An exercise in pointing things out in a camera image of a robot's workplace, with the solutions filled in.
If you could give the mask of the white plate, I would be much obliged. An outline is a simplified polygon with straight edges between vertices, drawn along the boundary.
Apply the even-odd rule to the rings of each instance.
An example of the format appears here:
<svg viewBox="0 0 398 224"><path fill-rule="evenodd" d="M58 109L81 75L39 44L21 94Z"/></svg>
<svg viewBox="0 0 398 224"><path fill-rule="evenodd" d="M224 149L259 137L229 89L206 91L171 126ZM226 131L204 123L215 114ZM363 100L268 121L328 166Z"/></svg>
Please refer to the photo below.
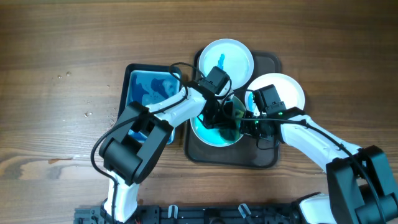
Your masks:
<svg viewBox="0 0 398 224"><path fill-rule="evenodd" d="M255 78L248 86L248 92L246 92L244 101L246 110L253 112L254 116L259 116L259 108L254 102L253 93L263 87L273 85L279 96L278 100L272 100L271 105L266 105L263 113L270 114L280 113L291 108L298 108L303 110L305 107L305 95L302 87L292 77L284 75L282 73L268 73Z"/></svg>
<svg viewBox="0 0 398 224"><path fill-rule="evenodd" d="M234 39L219 39L203 49L198 59L198 68L207 75L213 67L219 65L232 79L232 89L236 90L251 79L254 58L241 42Z"/></svg>
<svg viewBox="0 0 398 224"><path fill-rule="evenodd" d="M243 116L243 113L246 111L246 109L245 109L244 104L241 102L241 100L239 100L237 97L233 96L230 100L226 100L226 101L233 102L233 112L232 112L232 115L228 117L229 119L231 119L233 114L235 117ZM237 141L235 141L235 142L225 141L224 139L221 138L220 134L218 133L219 129L206 129L200 122L199 118L202 118L202 116L200 114L197 117L192 118L190 120L193 132L196 134L196 136L201 141L203 141L204 143L206 143L210 146L214 146L214 147L230 146L230 145L238 142L243 137L243 134L240 133L240 137Z"/></svg>

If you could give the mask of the green yellow sponge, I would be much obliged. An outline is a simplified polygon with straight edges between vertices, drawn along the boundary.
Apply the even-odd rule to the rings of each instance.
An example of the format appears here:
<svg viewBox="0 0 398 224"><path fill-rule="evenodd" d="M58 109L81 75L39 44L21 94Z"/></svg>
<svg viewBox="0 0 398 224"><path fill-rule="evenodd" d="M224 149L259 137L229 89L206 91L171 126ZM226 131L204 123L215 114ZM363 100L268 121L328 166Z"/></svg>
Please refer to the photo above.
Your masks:
<svg viewBox="0 0 398 224"><path fill-rule="evenodd" d="M240 121L232 120L226 128L219 129L218 133L225 141L235 142L240 137L239 128Z"/></svg>

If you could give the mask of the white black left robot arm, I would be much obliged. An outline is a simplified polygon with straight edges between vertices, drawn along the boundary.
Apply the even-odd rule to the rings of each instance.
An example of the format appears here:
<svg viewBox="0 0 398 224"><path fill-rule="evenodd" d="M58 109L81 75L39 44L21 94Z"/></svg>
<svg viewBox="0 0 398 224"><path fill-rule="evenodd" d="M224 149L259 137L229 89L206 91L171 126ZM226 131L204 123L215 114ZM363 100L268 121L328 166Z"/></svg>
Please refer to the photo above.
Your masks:
<svg viewBox="0 0 398 224"><path fill-rule="evenodd" d="M152 172L173 130L199 116L207 105L226 98L231 82L218 85L190 81L177 94L144 106L133 101L116 124L96 143L109 178L104 216L111 223L128 221L137 209L139 185Z"/></svg>

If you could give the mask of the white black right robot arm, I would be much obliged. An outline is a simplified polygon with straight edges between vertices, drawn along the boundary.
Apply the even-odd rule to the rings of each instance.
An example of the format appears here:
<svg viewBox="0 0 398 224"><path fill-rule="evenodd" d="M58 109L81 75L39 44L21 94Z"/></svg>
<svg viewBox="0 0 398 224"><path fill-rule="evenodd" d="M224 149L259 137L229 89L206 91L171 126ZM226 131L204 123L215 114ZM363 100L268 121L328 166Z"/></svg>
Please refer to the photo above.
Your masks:
<svg viewBox="0 0 398 224"><path fill-rule="evenodd" d="M269 136L294 147L327 177L328 193L298 202L304 223L387 223L397 218L397 184L383 150L346 142L296 107L254 116L245 112L240 132Z"/></svg>

